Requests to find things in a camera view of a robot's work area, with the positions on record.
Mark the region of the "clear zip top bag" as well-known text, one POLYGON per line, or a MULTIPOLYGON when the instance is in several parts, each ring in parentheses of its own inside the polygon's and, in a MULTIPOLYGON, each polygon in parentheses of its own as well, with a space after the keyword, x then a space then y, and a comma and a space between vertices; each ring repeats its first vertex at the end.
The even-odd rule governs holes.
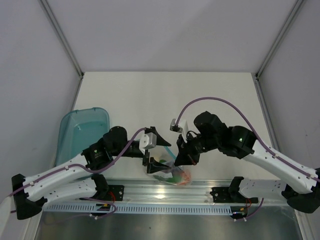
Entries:
POLYGON ((165 182, 166 178, 171 178, 172 176, 180 176, 183 171, 189 171, 187 167, 174 165, 176 160, 176 155, 167 146, 157 148, 155 151, 152 152, 152 154, 153 155, 151 157, 153 157, 157 162, 171 167, 171 169, 169 170, 162 170, 153 174, 147 174, 147 169, 145 170, 145 173, 147 176, 157 181, 160 181, 162 183, 167 183, 165 182))

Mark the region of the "orange toy fruit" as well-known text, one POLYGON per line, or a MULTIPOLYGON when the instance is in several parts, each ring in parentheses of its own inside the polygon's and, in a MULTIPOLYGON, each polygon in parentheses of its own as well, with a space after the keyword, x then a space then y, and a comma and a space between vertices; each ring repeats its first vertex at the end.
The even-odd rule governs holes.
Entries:
POLYGON ((192 182, 192 178, 191 178, 191 173, 187 170, 187 171, 183 171, 181 174, 181 181, 180 181, 180 185, 184 186, 184 185, 188 185, 192 182))

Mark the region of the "green toy bell pepper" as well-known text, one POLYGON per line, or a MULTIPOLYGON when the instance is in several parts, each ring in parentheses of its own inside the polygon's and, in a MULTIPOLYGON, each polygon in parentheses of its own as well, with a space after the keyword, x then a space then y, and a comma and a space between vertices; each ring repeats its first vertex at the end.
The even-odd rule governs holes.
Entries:
POLYGON ((180 175, 173 175, 172 177, 168 177, 165 179, 165 182, 173 185, 179 185, 183 181, 183 178, 180 175))

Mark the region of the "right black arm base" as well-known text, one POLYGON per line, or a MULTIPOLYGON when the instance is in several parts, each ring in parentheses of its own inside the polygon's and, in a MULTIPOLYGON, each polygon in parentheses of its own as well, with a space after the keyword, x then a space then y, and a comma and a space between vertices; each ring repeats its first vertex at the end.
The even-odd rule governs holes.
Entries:
POLYGON ((212 196, 214 203, 257 204, 259 202, 257 197, 248 199, 241 195, 236 188, 232 187, 212 187, 209 194, 212 196))

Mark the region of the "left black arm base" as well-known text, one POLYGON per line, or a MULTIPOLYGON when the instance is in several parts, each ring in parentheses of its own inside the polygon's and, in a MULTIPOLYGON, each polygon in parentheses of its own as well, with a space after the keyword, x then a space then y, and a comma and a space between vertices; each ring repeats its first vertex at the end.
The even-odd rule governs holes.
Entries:
POLYGON ((122 202, 124 198, 124 192, 124 185, 109 185, 108 192, 97 192, 94 196, 91 197, 91 199, 111 202, 122 202))

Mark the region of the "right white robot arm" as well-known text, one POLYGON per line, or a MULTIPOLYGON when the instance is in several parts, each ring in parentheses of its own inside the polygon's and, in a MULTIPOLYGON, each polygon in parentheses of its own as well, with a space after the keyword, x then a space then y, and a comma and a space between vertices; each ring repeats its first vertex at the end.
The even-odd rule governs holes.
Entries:
POLYGON ((319 169, 301 165, 266 145, 243 126, 226 126, 208 111, 193 121, 199 131, 189 134, 186 121, 173 119, 170 130, 178 132, 178 154, 175 166, 195 166, 202 153, 218 150, 228 157, 255 164, 277 177, 276 180, 249 179, 235 176, 228 187, 213 187, 210 194, 215 203, 256 204, 263 198, 285 201, 293 209, 311 214, 320 206, 319 169))

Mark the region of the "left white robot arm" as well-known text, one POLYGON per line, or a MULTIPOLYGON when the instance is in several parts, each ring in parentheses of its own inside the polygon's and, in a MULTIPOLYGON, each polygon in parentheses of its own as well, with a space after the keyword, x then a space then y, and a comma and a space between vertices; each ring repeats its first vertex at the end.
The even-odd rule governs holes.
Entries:
POLYGON ((148 166, 149 150, 157 146, 169 147, 171 144, 154 126, 138 129, 131 139, 124 127, 115 126, 63 164, 34 176, 13 176, 10 196, 17 219, 29 219, 44 207, 67 200, 110 199, 110 186, 102 173, 121 157, 142 159, 142 164, 148 166))

